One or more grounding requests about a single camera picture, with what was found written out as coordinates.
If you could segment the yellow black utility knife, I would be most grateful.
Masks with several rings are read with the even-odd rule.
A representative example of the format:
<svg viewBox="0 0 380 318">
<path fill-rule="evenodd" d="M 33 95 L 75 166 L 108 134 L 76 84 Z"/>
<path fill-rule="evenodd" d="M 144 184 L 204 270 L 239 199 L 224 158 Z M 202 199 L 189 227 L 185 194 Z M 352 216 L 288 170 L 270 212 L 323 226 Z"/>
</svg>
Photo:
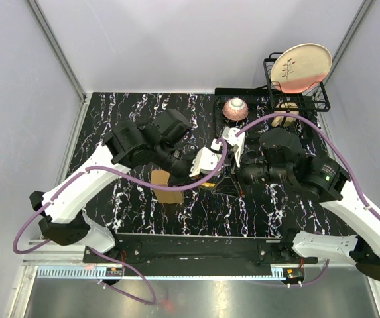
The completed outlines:
<svg viewBox="0 0 380 318">
<path fill-rule="evenodd" d="M 216 184 L 214 182 L 203 182 L 200 184 L 200 188 L 206 189 L 206 190 L 212 190 L 214 189 Z"/>
</svg>

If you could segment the brown cardboard express box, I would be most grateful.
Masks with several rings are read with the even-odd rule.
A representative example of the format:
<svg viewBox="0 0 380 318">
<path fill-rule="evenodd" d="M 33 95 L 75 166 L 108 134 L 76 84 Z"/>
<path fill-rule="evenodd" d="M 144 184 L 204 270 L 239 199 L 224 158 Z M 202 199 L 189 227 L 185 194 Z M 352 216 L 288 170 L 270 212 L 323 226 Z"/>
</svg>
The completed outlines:
<svg viewBox="0 0 380 318">
<path fill-rule="evenodd" d="M 164 170 L 153 170 L 151 172 L 151 183 L 160 187 L 169 187 L 170 174 Z M 181 204 L 184 196 L 181 191 L 166 191 L 163 189 L 153 189 L 156 199 L 161 204 Z"/>
</svg>

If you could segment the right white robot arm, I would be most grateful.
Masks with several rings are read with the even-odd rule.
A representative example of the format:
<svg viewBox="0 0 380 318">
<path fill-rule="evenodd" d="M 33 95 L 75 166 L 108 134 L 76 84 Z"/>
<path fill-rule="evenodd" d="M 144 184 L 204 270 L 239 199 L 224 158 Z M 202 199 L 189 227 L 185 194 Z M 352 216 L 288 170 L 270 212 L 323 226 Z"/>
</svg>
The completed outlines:
<svg viewBox="0 0 380 318">
<path fill-rule="evenodd" d="M 327 258 L 353 264 L 380 281 L 380 211 L 357 192 L 354 178 L 343 167 L 328 156 L 308 155 L 299 138 L 282 128 L 262 134 L 259 150 L 243 149 L 245 135 L 239 129 L 232 129 L 230 137 L 230 176 L 238 195 L 253 195 L 261 186 L 282 184 L 320 204 L 355 231 L 350 236 L 330 236 L 291 230 L 278 247 L 282 260 Z"/>
</svg>

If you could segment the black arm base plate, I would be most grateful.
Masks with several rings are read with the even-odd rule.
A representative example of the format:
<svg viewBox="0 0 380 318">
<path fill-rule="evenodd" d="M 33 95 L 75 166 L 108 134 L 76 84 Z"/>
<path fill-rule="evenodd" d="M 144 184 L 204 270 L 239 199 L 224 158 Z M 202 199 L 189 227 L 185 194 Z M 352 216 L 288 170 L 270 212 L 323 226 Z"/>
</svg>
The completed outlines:
<svg viewBox="0 0 380 318">
<path fill-rule="evenodd" d="M 154 235 L 119 233 L 117 245 L 106 252 L 129 264 L 151 260 L 244 260 L 252 264 L 316 264 L 316 257 L 299 256 L 290 247 L 294 233 L 284 239 L 214 237 L 201 235 Z"/>
</svg>

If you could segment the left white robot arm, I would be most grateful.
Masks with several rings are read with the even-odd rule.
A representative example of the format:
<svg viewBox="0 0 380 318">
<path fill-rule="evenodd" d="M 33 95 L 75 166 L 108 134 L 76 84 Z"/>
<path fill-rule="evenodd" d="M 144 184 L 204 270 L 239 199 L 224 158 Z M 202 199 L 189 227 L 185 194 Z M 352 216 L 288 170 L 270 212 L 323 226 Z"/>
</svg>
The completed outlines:
<svg viewBox="0 0 380 318">
<path fill-rule="evenodd" d="M 140 123 L 121 121 L 107 133 L 94 153 L 55 189 L 30 196 L 42 208 L 38 222 L 42 235 L 59 244 L 79 243 L 97 250 L 106 262 L 121 253 L 111 230 L 90 219 L 85 205 L 118 176 L 149 163 L 175 177 L 190 173 L 190 162 L 181 159 L 177 144 L 191 131 L 190 121 L 176 109 Z"/>
</svg>

